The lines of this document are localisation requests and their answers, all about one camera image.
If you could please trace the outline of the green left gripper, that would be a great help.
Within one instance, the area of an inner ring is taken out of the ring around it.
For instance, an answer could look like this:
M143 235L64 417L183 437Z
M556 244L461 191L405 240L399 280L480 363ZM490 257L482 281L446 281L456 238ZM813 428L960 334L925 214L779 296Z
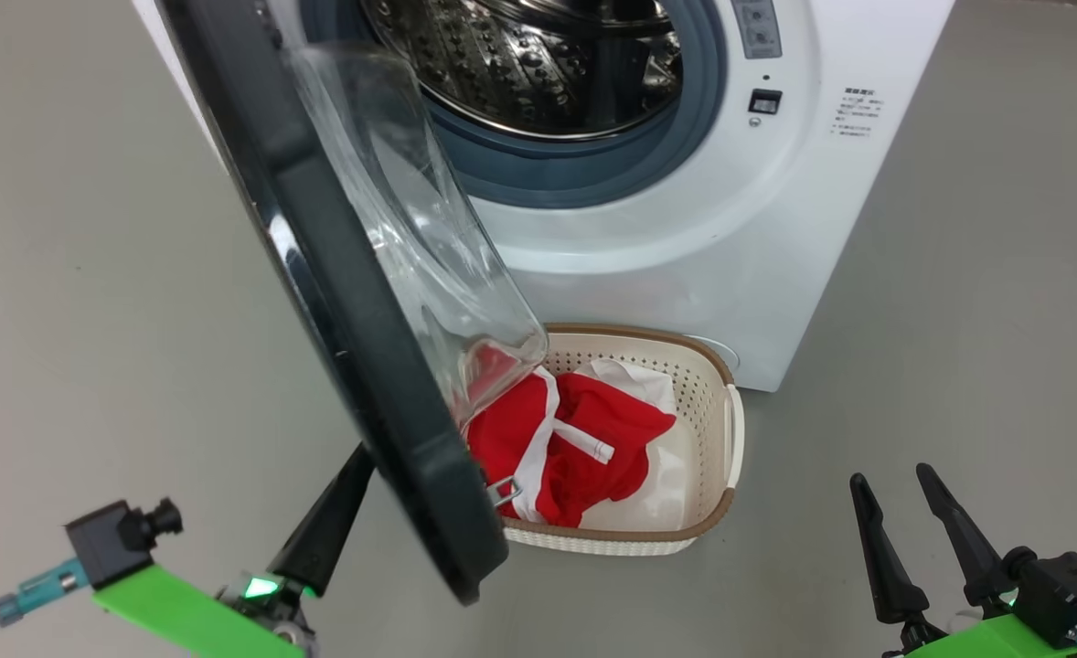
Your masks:
M92 587L97 607L187 650L192 657L318 657L304 594L328 590L375 463L359 445L302 517L268 571L241 572L216 594L160 565Z

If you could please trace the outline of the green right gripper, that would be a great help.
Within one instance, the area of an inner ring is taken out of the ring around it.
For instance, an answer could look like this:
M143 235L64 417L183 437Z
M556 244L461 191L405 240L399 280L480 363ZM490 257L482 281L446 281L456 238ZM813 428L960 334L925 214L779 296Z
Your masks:
M945 526L965 584L962 591L970 607L1009 610L1004 594L1016 586L1002 569L1002 558L973 517L926 462L915 468L931 512ZM858 524L861 549L868 575L877 620L903 624L901 647L886 657L1077 657L1077 642L1061 636L1054 647L1016 615L979 621L973 628L947 634L923 613L931 608L922 588L914 586L884 528L884 513L868 479L861 473L849 478L849 494Z

